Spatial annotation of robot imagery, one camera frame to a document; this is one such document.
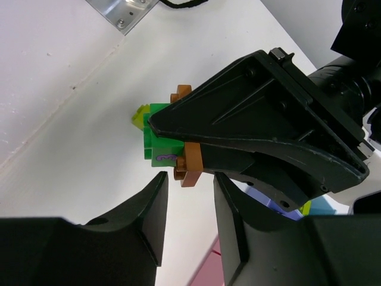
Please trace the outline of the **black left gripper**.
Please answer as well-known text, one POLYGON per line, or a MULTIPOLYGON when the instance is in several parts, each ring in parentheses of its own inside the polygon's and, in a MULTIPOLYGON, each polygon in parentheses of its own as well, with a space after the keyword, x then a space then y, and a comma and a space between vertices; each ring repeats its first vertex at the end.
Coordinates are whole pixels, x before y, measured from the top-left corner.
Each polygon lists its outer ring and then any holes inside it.
POLYGON ((310 75, 281 48, 242 57, 148 120, 156 136, 198 143, 224 173, 291 212, 368 177, 363 117, 370 69, 341 56, 310 75))

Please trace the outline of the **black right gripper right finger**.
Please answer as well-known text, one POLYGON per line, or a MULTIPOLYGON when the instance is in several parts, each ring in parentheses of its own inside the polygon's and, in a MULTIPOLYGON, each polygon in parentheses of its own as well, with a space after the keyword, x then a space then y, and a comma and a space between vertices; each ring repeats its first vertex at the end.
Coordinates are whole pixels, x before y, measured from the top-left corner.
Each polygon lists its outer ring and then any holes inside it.
POLYGON ((226 285, 379 285, 378 214, 289 219, 224 173, 214 201, 226 285))

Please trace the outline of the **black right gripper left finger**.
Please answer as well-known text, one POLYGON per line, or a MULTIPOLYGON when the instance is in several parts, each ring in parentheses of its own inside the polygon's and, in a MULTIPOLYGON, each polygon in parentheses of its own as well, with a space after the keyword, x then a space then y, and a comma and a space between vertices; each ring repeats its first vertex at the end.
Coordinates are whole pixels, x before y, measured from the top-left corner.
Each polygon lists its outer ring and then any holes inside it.
POLYGON ((162 264, 168 174, 110 211, 1 219, 2 285, 154 285, 162 264))

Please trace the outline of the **lime green square lego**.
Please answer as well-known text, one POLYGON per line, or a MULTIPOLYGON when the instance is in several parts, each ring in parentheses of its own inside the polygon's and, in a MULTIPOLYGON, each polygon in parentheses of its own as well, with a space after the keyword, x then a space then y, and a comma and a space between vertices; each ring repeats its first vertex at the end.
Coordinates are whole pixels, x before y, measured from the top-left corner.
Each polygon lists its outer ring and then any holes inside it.
POLYGON ((308 216, 310 214, 312 201, 307 201, 303 206, 299 208, 299 211, 303 216, 308 216))

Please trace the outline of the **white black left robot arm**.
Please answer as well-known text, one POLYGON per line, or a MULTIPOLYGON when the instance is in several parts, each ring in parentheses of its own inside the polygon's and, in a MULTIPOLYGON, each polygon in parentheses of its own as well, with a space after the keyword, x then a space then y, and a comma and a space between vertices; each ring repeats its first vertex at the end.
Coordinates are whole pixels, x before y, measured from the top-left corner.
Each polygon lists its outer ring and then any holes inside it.
POLYGON ((281 48, 238 58, 154 113, 154 135, 201 147, 203 170, 263 192, 289 212, 359 185, 380 140, 380 2, 344 1, 339 57, 310 75, 281 48))

